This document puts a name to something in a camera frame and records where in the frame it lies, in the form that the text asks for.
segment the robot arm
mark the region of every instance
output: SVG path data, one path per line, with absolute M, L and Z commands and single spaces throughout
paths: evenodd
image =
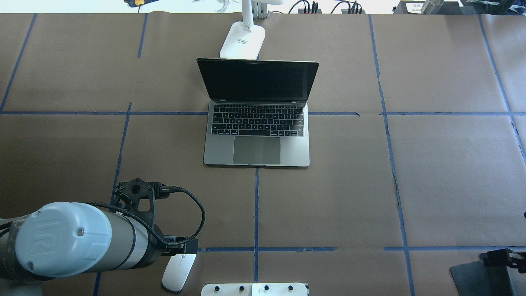
M 173 192 L 187 193 L 202 212 L 198 230 L 188 238 L 163 235 L 155 225 L 155 200 Z M 148 211 L 138 209 L 141 200 L 149 202 Z M 47 204 L 30 215 L 0 220 L 0 289 L 83 272 L 143 268 L 161 255 L 195 254 L 194 238 L 204 220 L 203 206 L 187 190 L 141 179 L 119 183 L 110 204 Z

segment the space bar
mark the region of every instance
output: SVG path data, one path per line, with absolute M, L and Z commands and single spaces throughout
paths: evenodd
M 270 131 L 239 130 L 239 134 L 243 136 L 270 136 Z

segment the open laptop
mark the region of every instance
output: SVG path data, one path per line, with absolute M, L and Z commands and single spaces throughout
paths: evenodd
M 198 58 L 208 95 L 204 163 L 308 166 L 317 62 Z

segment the white mouse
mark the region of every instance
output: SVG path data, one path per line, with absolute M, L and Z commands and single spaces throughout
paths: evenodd
M 179 292 L 194 265 L 196 254 L 177 254 L 170 258 L 163 274 L 163 286 L 173 292 Z

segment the laptop screen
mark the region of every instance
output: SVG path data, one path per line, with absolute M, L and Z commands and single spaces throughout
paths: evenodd
M 226 60 L 198 58 L 212 100 L 306 101 L 317 62 Z

